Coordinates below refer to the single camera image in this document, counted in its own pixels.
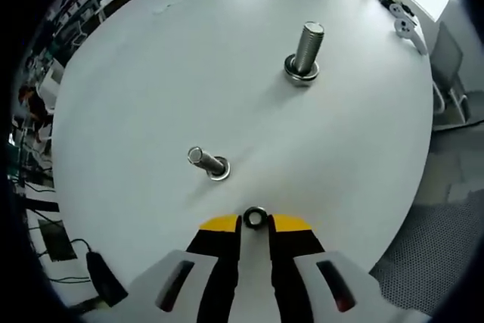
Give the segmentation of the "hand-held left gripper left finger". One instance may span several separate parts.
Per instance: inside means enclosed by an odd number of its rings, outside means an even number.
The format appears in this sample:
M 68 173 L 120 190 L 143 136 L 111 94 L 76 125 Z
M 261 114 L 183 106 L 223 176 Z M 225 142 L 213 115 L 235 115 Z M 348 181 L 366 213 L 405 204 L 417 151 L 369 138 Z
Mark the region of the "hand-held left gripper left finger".
M 227 322 L 238 283 L 242 218 L 203 223 L 185 250 L 173 250 L 135 278 L 112 308 L 83 322 Z

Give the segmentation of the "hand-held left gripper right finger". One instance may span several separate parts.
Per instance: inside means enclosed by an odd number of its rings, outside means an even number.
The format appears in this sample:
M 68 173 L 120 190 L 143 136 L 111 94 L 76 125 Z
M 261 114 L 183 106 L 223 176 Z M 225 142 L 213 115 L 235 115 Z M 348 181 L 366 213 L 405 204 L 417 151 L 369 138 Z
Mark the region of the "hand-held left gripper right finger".
M 282 322 L 428 322 L 386 300 L 378 281 L 337 251 L 326 251 L 303 219 L 268 217 L 271 283 Z

